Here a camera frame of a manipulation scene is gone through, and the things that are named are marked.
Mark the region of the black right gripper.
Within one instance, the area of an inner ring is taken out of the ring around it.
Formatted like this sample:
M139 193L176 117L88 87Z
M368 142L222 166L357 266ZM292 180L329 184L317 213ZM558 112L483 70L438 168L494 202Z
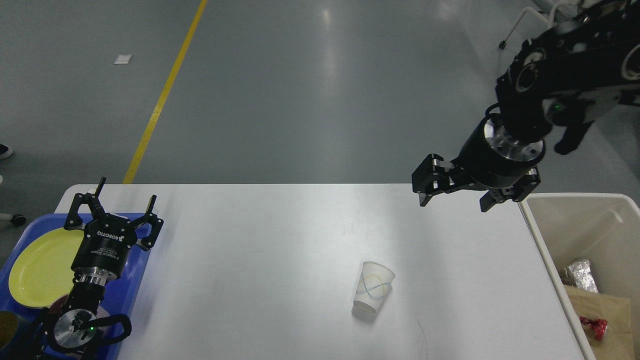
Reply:
M541 183L536 167L546 155L546 142L526 143L510 135L500 116L486 116L471 132L452 162L436 153L428 154L411 174L419 206L437 195L457 191L482 191L483 213L494 205L522 202Z

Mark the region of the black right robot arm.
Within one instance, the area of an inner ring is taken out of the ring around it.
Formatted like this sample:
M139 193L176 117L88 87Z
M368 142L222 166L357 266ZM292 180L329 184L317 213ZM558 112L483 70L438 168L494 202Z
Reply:
M574 2L578 14L526 39L494 88L496 102L456 158L430 153L411 175L425 207L439 194L482 191L482 212L522 202L541 183L545 138L565 129L553 149L578 148L592 123L615 105L639 105L639 2Z

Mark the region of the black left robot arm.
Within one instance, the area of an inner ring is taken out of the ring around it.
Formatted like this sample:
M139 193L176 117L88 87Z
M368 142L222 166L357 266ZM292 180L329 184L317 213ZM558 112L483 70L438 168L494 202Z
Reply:
M95 191L76 193L62 225L80 231L81 240L70 265L72 286L58 307L44 306L7 352L8 360L41 360L46 349L58 354L93 360L102 348L119 344L131 335L125 313L99 316L106 287L122 278L131 251L150 251L164 220L154 212L157 196L150 197L144 213L131 219L105 211L99 196L106 178Z

